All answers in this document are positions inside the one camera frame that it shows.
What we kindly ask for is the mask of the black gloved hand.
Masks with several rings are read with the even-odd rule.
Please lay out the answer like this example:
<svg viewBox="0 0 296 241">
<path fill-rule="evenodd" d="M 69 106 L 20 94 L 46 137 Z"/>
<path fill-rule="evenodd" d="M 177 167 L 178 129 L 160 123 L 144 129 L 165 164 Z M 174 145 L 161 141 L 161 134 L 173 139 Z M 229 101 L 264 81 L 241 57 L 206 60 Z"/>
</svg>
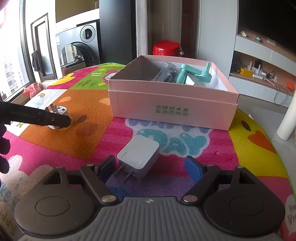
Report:
<svg viewBox="0 0 296 241">
<path fill-rule="evenodd" d="M 10 166 L 9 166 L 7 159 L 4 157 L 4 155 L 8 154 L 8 152 L 10 151 L 11 145 L 10 145 L 10 141 L 3 137 L 3 135 L 6 132 L 6 127 L 1 124 L 0 128 L 1 128 L 1 130 L 0 130 L 1 173 L 6 174 L 6 173 L 8 173 Z"/>
</svg>

